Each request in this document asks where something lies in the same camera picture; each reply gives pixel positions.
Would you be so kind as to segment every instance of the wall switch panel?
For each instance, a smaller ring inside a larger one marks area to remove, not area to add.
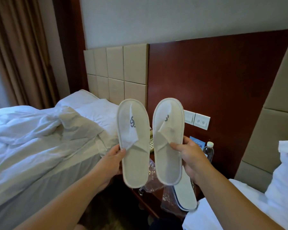
[[[196,113],[193,125],[207,130],[209,122],[210,122],[209,116]]]
[[[195,113],[184,110],[184,122],[193,125],[195,119]]]

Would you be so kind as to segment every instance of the plastic bag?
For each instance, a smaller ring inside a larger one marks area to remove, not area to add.
[[[191,182],[194,194],[196,194],[195,185]],[[188,212],[183,211],[179,208],[175,194],[174,188],[172,186],[165,186],[161,201],[161,209],[165,210],[166,212],[172,213],[176,216],[185,217]]]
[[[163,187],[165,187],[165,185],[162,184],[157,178],[155,163],[153,162],[152,159],[149,159],[148,180],[145,186],[141,187],[140,190],[144,190],[148,193],[152,193],[156,190],[162,189]]]

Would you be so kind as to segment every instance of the water bottle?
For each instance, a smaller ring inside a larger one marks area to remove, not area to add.
[[[207,145],[204,147],[203,152],[204,152],[204,154],[206,154],[206,157],[208,158],[208,160],[211,163],[212,157],[214,155],[213,143],[209,141],[207,143]]]

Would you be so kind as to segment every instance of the white slipper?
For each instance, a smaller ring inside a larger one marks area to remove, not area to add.
[[[169,143],[182,143],[184,132],[184,110],[175,98],[163,99],[153,116],[153,138],[156,174],[165,185],[176,185],[182,174],[180,152]]]
[[[197,207],[196,197],[192,188],[191,180],[182,167],[180,182],[174,186],[175,197],[180,209],[192,211]]]
[[[119,104],[116,115],[120,148],[125,148],[122,160],[123,178],[130,188],[140,188],[148,180],[150,126],[145,107],[135,99]]]

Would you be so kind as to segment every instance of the beige padded panel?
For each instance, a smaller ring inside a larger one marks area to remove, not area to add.
[[[107,48],[108,76],[124,80],[123,46]]]
[[[124,46],[124,80],[147,85],[148,44]]]
[[[288,112],[288,49],[266,99],[264,108]]]
[[[88,74],[88,89],[93,95],[98,97],[97,76]]]
[[[100,99],[105,98],[107,100],[110,100],[108,78],[97,76],[97,85],[98,85],[98,97]]]
[[[88,74],[96,75],[94,51],[86,50],[84,53],[85,68]]]
[[[124,81],[109,79],[110,102],[119,105],[125,99]]]
[[[272,174],[242,161],[235,179],[264,193],[272,181]]]
[[[96,75],[102,77],[108,77],[108,66],[107,66],[107,52],[106,48],[94,48],[94,60]]]
[[[242,160],[272,173],[280,165],[279,140],[288,140],[288,113],[263,108]]]
[[[125,81],[125,99],[139,100],[146,108],[147,85]]]

